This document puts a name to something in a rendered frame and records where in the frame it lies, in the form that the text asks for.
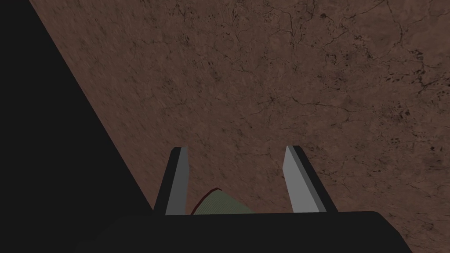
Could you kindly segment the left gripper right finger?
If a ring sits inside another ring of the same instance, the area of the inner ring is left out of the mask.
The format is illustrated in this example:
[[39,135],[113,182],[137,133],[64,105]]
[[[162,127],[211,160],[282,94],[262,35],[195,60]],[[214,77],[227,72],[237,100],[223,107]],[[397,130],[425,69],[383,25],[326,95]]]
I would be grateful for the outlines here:
[[282,170],[294,213],[338,211],[300,146],[286,147]]

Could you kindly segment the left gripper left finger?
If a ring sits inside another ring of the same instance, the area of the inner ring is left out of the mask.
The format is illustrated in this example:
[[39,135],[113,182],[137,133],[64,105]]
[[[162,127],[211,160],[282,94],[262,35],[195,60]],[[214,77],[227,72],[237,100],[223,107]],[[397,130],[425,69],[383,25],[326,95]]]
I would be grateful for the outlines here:
[[170,152],[166,170],[153,208],[155,215],[184,215],[189,181],[187,147]]

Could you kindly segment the green book with red cover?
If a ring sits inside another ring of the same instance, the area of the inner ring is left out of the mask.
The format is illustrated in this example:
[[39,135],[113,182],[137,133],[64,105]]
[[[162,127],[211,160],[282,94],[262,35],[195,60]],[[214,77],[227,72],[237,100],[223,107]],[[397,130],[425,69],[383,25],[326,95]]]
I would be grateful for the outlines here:
[[220,188],[211,189],[195,205],[191,215],[255,213]]

